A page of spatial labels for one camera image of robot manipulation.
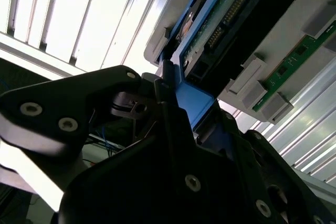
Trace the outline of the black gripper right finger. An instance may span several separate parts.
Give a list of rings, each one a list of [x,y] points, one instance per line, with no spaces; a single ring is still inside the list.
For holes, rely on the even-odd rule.
[[[238,129],[231,114],[214,104],[214,117],[233,137],[233,148],[249,172],[249,191],[257,211],[270,223],[335,223],[335,217],[257,131]]]

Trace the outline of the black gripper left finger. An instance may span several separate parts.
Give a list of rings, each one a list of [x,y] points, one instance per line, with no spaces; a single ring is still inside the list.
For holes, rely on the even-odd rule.
[[[85,168],[89,133],[121,118],[140,122],[138,142]],[[1,95],[1,166],[42,196],[204,195],[199,151],[170,81],[125,66]]]

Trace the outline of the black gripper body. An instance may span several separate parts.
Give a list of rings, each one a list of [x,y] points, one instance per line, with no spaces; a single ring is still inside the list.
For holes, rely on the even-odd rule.
[[[59,223],[258,223],[225,154],[194,143],[142,140],[75,178]]]

